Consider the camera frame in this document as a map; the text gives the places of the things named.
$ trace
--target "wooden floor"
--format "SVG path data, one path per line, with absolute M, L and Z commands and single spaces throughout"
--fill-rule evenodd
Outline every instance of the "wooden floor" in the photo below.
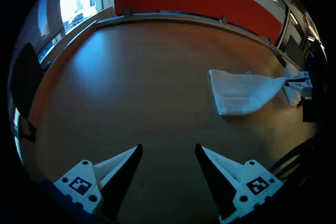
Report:
M 147 23 L 97 30 L 52 90 L 37 132 L 41 170 L 55 181 L 81 159 L 98 163 L 142 143 L 118 220 L 217 219 L 196 143 L 269 168 L 315 128 L 302 122 L 302 109 L 290 107 L 283 91 L 248 116 L 219 116 L 209 69 L 270 77 L 284 71 L 268 49 L 215 29 Z

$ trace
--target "towel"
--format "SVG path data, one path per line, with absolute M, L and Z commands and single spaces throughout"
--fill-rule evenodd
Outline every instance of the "towel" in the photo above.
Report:
M 261 109 L 285 85 L 288 76 L 272 79 L 255 74 L 209 70 L 220 115 L 245 115 Z

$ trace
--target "screw hole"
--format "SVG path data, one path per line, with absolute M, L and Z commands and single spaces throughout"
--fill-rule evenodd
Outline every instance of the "screw hole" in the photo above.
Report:
M 254 206 L 253 206 L 253 209 L 257 209 L 257 208 L 259 208 L 261 205 L 259 204 L 259 203 L 257 203 L 257 204 L 255 204 Z
M 239 200 L 240 200 L 241 202 L 246 202 L 246 201 L 248 200 L 248 198 L 247 198 L 245 195 L 243 195 L 243 196 L 241 196 L 241 197 L 239 198 Z
M 83 209 L 83 207 L 84 207 L 83 204 L 80 203 L 80 202 L 76 202 L 75 204 L 76 204 L 80 209 Z
M 98 199 L 95 195 L 90 195 L 89 200 L 92 201 L 92 202 L 96 202 Z
M 69 194 L 67 194 L 66 197 L 67 197 L 70 201 L 72 201 L 72 197 L 71 197 Z

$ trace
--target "black chair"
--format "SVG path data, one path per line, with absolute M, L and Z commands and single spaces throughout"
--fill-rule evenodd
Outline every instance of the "black chair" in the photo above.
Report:
M 41 65 L 33 46 L 28 43 L 16 59 L 10 77 L 10 91 L 14 104 L 20 112 L 20 117 L 24 117 L 26 120 L 28 120 L 30 107 L 42 78 Z M 30 123 L 29 129 L 32 136 L 30 140 L 34 142 L 36 129 Z

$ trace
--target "red wall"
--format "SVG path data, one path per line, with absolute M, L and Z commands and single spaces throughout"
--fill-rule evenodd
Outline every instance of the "red wall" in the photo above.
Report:
M 281 23 L 254 0 L 114 0 L 115 13 L 122 15 L 126 7 L 133 13 L 180 11 L 221 19 L 244 27 L 275 43 Z

